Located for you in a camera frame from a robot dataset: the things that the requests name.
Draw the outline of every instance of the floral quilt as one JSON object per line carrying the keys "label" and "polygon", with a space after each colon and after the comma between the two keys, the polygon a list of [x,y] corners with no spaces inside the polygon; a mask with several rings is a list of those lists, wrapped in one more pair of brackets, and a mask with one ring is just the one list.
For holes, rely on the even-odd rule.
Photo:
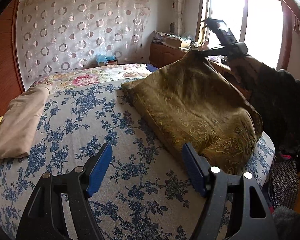
{"label": "floral quilt", "polygon": [[125,80],[127,78],[143,78],[151,74],[146,64],[105,65],[102,67],[83,69],[76,72],[54,74],[40,78],[32,86],[46,84],[52,91],[64,91],[76,87],[84,87],[104,82]]}
{"label": "floral quilt", "polygon": [[[112,145],[113,158],[89,203],[105,239],[190,238],[205,199],[128,103],[121,83],[76,86],[50,94],[29,157],[0,161],[0,226],[11,239],[40,176],[84,165],[104,142]],[[264,133],[246,165],[260,186],[273,155],[274,146]],[[67,195],[62,199],[69,236],[77,239]],[[230,209],[231,195],[219,237],[225,236]]]}

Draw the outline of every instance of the window pane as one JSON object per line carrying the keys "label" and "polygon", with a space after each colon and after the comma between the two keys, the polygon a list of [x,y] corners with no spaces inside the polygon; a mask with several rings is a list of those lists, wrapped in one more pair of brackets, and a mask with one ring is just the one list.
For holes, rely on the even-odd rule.
{"label": "window pane", "polygon": [[[212,18],[223,20],[239,41],[244,0],[211,0]],[[220,44],[213,32],[209,36],[209,48]]]}
{"label": "window pane", "polygon": [[248,21],[244,42],[248,53],[276,68],[282,41],[283,13],[278,0],[248,0]]}

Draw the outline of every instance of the olive brown cloth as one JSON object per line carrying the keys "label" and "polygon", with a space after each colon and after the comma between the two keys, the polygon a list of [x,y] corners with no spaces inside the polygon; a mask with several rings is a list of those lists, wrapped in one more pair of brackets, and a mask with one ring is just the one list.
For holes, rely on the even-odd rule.
{"label": "olive brown cloth", "polygon": [[50,88],[31,87],[10,101],[0,122],[0,159],[29,155]]}
{"label": "olive brown cloth", "polygon": [[260,115],[197,51],[122,89],[181,163],[190,142],[210,165],[237,174],[261,137]]}

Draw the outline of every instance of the gold paisley fabric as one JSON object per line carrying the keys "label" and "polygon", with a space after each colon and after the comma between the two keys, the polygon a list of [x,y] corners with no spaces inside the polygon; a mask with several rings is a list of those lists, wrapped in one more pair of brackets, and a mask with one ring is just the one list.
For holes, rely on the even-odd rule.
{"label": "gold paisley fabric", "polygon": [[237,174],[261,137],[261,116],[197,51],[122,89],[181,163],[191,142],[211,165]]}

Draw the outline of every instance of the window frame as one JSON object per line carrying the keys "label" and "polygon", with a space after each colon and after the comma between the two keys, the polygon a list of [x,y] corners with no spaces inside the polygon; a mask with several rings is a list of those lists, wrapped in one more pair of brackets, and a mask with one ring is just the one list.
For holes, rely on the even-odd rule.
{"label": "window frame", "polygon": [[[198,15],[198,24],[195,35],[195,40],[199,42],[199,44],[203,43],[203,41],[209,40],[210,30],[208,27],[204,27],[204,23],[202,22],[204,19],[212,16],[212,8],[210,6],[211,0],[200,0],[202,1],[199,6],[199,15]],[[242,15],[242,24],[240,30],[240,39],[239,41],[244,41],[246,30],[247,30],[247,19],[248,19],[248,0],[244,0],[245,5],[243,8]],[[281,49],[278,59],[278,64],[276,66],[276,70],[279,69],[287,69],[290,51],[291,51],[291,43],[292,43],[292,13],[288,6],[282,1],[282,11],[283,11],[283,28],[282,28],[282,41],[281,41]]]}

